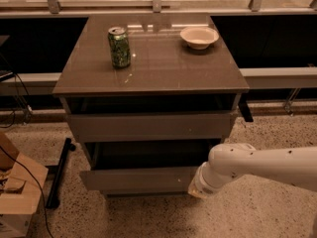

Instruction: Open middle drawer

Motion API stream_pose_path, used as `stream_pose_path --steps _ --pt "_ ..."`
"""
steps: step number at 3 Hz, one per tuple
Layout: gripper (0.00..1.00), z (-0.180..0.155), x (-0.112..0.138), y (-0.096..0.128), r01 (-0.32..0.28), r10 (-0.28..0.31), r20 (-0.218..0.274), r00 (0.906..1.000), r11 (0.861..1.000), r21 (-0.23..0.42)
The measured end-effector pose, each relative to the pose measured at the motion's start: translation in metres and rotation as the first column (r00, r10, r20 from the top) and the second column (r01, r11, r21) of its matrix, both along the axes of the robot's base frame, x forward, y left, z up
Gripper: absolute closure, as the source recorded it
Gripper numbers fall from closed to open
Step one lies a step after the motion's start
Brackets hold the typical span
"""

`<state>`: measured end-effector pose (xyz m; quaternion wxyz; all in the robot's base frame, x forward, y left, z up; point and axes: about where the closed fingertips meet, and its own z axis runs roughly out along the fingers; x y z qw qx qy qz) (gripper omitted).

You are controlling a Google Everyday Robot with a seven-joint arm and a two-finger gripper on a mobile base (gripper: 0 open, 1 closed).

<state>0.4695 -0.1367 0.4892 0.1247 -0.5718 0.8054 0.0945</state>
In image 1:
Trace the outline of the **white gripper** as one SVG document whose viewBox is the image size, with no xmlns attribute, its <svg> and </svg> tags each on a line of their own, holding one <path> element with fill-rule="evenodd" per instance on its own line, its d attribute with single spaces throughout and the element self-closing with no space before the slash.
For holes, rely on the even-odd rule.
<svg viewBox="0 0 317 238">
<path fill-rule="evenodd" d="M 204 162 L 196 171 L 188 193 L 197 198 L 208 198 L 216 194 L 231 177 L 218 174 L 207 162 Z"/>
</svg>

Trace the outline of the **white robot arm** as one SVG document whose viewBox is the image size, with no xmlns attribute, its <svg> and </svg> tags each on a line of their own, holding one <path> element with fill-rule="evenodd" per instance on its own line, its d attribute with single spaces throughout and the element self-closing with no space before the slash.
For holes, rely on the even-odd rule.
<svg viewBox="0 0 317 238">
<path fill-rule="evenodd" d="M 188 193 L 208 198 L 244 175 L 317 191 L 317 148 L 257 150 L 247 143 L 216 145 L 197 169 Z"/>
</svg>

